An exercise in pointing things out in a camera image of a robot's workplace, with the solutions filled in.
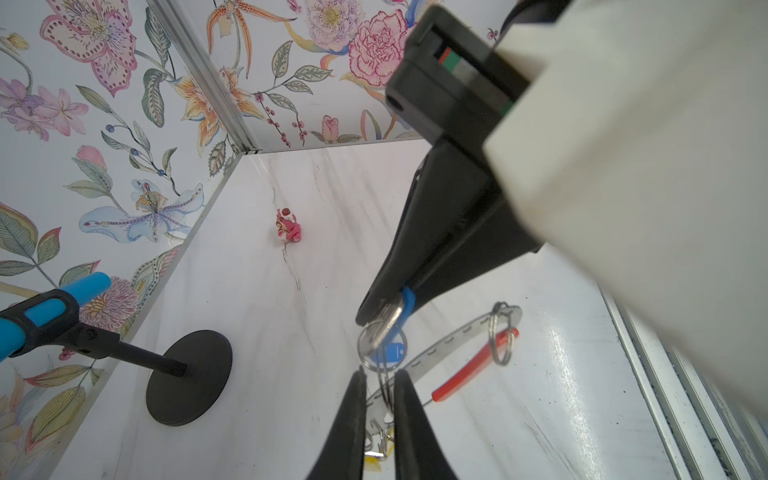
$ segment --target white marble table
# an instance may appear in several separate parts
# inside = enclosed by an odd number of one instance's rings
[[[52,478],[304,478],[358,364],[355,312],[428,149],[245,157],[134,339],[163,352],[196,329],[222,332],[234,351],[222,396],[195,422],[166,427],[144,404],[149,372],[119,365]],[[285,249],[278,207],[303,228]],[[459,478],[674,478],[597,287],[550,247],[423,307],[406,325],[410,355],[496,300],[524,312],[512,363],[426,408]],[[425,398],[476,340],[417,382]],[[394,478],[393,466],[366,477]]]

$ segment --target small pink toy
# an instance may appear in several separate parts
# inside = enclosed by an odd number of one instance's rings
[[[282,237],[286,234],[286,242],[301,241],[301,225],[296,222],[296,215],[290,213],[290,209],[277,209],[277,236]]]

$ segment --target orange flower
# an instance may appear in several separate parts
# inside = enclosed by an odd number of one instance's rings
[[[237,75],[240,72],[236,68],[222,68],[220,73],[224,80],[224,84],[229,88],[230,93],[237,102],[240,111],[243,112],[243,115],[265,120],[264,114],[256,108],[256,105],[249,101],[253,95],[242,88],[237,88]],[[203,148],[213,140],[214,135],[216,135],[219,128],[221,128],[219,116],[216,114],[216,111],[214,111],[214,108],[208,101],[208,97],[205,96],[205,93],[203,93],[203,90],[194,78],[182,77],[171,84],[179,95],[187,100],[187,110],[184,112],[184,116],[181,120],[194,120],[200,122],[197,134],[197,153],[202,155]]]
[[[232,23],[237,19],[237,23],[240,24],[240,28],[243,30],[243,38],[245,38],[245,51],[248,55],[248,69],[245,71],[245,78],[248,78],[250,73],[250,33],[248,32],[248,25],[245,24],[245,18],[243,12],[250,13],[256,17],[266,18],[272,22],[292,22],[295,18],[283,18],[277,15],[272,15],[266,10],[254,7],[251,4],[243,2],[243,0],[226,0],[223,4],[219,5],[213,13],[208,17],[208,53],[211,53],[214,49],[214,24],[219,23],[219,31],[221,36],[229,35],[232,31]]]

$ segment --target floral wallpaper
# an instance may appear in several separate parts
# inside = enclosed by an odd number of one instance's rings
[[[403,140],[418,134],[384,101],[408,34],[441,3],[489,44],[515,2],[469,0],[185,0],[200,43],[231,86],[264,151]],[[186,98],[194,99],[188,85]],[[240,101],[251,94],[251,105]],[[187,117],[202,120],[204,99]]]
[[[101,271],[112,287],[81,320],[126,336],[232,145],[143,1],[0,13],[0,310]],[[266,117],[236,72],[241,110]],[[0,363],[0,480],[50,472],[103,368],[56,346]]]

